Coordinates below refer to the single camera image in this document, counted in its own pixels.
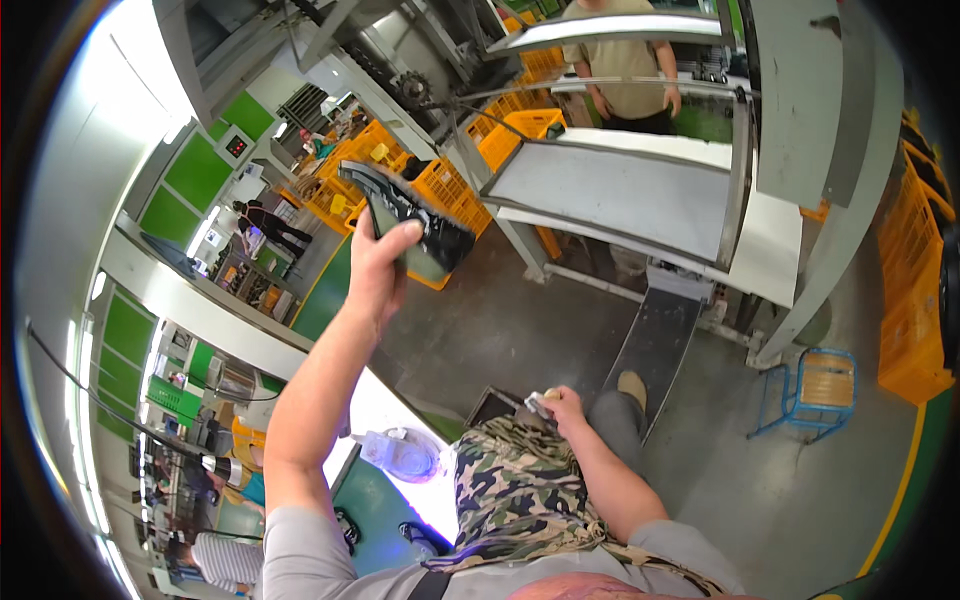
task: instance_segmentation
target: gray pants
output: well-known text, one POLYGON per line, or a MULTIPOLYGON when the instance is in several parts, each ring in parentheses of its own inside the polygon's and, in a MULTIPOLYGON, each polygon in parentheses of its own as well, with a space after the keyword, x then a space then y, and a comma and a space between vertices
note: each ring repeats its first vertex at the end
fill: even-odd
POLYGON ((631 471, 643 476, 640 454, 647 432, 647 416, 636 398, 623 392, 605 392, 586 407, 587 422, 604 444, 631 471))

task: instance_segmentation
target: blue stool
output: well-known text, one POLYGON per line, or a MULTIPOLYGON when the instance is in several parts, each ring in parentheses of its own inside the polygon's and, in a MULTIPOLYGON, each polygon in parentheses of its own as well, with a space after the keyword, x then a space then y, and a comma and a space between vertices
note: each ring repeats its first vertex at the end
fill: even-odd
POLYGON ((844 350, 808 348, 800 355, 796 384, 792 393, 788 365, 779 365, 766 372, 756 431, 747 434, 747 439, 750 440, 781 423, 788 422, 798 427, 817 430, 817 437, 806 442, 810 445, 843 428, 853 414, 855 405, 856 361, 853 360, 853 356, 844 350), (770 382, 770 373, 777 371, 783 371, 783 395, 780 399, 783 414, 779 419, 763 425, 767 384, 770 382), (788 409, 787 406, 791 401, 793 406, 788 409), (833 415, 833 420, 825 420, 830 415, 833 415))

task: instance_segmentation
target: digital display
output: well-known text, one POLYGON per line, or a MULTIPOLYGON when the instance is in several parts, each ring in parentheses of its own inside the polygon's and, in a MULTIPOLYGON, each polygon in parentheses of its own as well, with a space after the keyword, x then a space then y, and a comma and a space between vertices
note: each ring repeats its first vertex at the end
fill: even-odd
POLYGON ((236 158, 239 158, 245 150, 247 150, 247 142, 240 139, 239 135, 235 135, 233 139, 230 140, 229 144, 227 144, 227 152, 231 153, 236 158))

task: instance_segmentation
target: glue container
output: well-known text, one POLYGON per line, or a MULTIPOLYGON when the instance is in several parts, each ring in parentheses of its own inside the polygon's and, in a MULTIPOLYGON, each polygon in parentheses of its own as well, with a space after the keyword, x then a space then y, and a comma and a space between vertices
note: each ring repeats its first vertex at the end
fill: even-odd
POLYGON ((403 481, 425 481, 437 471, 437 457, 406 440, 375 431, 350 437, 362 445, 360 458, 403 481))

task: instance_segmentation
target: striped shirt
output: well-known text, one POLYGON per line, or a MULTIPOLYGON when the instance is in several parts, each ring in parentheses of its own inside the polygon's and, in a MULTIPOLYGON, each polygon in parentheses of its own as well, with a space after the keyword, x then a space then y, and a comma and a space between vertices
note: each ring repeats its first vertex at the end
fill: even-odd
POLYGON ((197 536, 190 554, 209 584, 230 593, 236 593, 237 584, 252 587, 263 568, 261 546, 225 540, 209 533, 197 536))

